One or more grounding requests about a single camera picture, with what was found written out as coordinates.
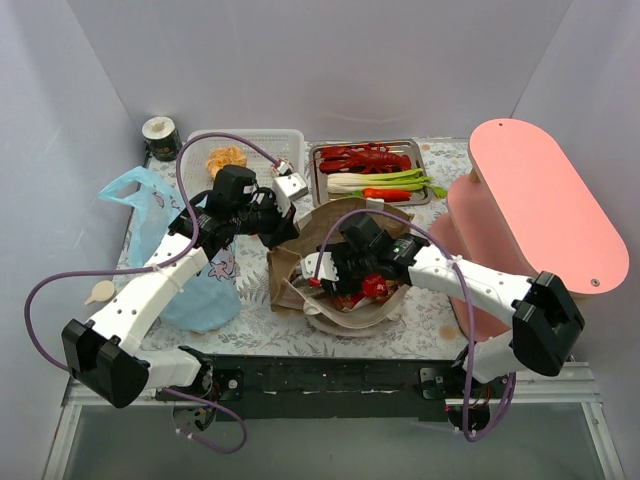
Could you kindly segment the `toy fried bread piece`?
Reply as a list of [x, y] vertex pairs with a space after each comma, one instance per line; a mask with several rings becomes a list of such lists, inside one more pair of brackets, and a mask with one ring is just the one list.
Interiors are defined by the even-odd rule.
[[206, 169], [212, 180], [227, 165], [245, 167], [247, 165], [247, 155], [237, 146], [219, 147], [210, 152]]

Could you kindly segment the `brown paper bag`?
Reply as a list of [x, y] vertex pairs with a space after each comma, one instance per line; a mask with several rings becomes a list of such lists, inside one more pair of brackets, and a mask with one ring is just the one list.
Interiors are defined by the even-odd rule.
[[328, 334], [365, 338], [379, 335], [394, 324], [391, 314], [399, 308], [408, 292], [399, 287], [382, 301], [368, 301], [358, 308], [346, 309], [325, 293], [314, 293], [294, 279], [294, 273], [307, 255], [320, 247], [330, 227], [344, 214], [360, 209], [383, 210], [404, 220], [414, 216], [378, 200], [348, 197], [330, 201], [303, 215], [295, 222], [299, 237], [285, 242], [267, 253], [270, 307], [274, 312], [304, 314], [314, 328]]

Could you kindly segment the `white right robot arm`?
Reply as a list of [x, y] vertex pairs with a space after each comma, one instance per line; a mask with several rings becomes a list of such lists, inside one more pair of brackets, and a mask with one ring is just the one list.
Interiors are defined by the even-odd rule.
[[506, 332], [476, 339], [452, 373], [454, 389], [475, 397], [489, 382], [521, 370], [555, 377], [570, 356], [585, 321], [560, 277], [543, 271], [527, 277], [493, 270], [450, 254], [413, 226], [392, 236], [378, 224], [384, 212], [355, 210], [330, 229], [341, 242], [324, 241], [303, 263], [310, 284], [330, 295], [353, 293], [378, 276], [462, 300], [470, 314], [482, 310]]

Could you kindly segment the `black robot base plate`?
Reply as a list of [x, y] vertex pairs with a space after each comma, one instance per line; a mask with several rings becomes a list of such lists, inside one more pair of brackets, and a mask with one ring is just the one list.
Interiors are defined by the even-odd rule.
[[464, 395], [456, 360], [204, 355], [180, 394], [219, 402], [243, 419], [414, 418], [447, 420]]

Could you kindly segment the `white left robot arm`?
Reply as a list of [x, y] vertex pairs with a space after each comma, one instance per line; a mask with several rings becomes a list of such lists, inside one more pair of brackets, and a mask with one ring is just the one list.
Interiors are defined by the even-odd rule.
[[136, 277], [90, 319], [64, 327], [70, 375], [116, 408], [149, 388], [175, 386], [190, 399], [205, 398], [213, 377], [204, 355], [187, 347], [146, 354], [141, 342], [170, 301], [235, 236], [256, 235], [267, 248], [297, 238], [294, 202], [307, 192], [296, 172], [261, 187], [254, 171], [223, 167], [212, 189], [187, 202]]

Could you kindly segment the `red toy lobster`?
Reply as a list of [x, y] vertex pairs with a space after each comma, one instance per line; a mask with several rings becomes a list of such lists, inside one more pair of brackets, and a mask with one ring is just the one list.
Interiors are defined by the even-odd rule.
[[408, 155], [393, 153], [388, 147], [375, 143], [322, 147], [316, 162], [318, 170], [327, 175], [396, 173], [410, 170], [412, 166]]

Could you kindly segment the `red snack packet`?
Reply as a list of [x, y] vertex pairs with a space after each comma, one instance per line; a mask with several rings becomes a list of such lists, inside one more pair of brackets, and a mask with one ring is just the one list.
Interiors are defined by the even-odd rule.
[[387, 280], [379, 274], [366, 276], [361, 283], [361, 291], [364, 297], [380, 298], [388, 295]]

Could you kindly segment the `green toy vegetable stalks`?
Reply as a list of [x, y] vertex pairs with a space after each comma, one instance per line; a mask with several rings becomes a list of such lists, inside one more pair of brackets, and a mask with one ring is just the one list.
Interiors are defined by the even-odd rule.
[[432, 181], [433, 178], [426, 176], [419, 168], [379, 174], [333, 173], [327, 177], [326, 190], [333, 194], [347, 194], [366, 188], [407, 192], [416, 192], [427, 188], [437, 198], [445, 198], [448, 191], [434, 185]]

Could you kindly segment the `light blue plastic grocery bag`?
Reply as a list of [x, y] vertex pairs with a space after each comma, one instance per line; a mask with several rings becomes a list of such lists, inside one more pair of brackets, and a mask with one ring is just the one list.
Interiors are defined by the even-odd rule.
[[[136, 167], [113, 180], [98, 198], [133, 209], [121, 268], [141, 267], [157, 249], [169, 224], [185, 208], [179, 191], [159, 174]], [[238, 267], [233, 244], [221, 249], [199, 275], [192, 277], [160, 315], [182, 330], [206, 333], [221, 328], [241, 311], [236, 285]]]

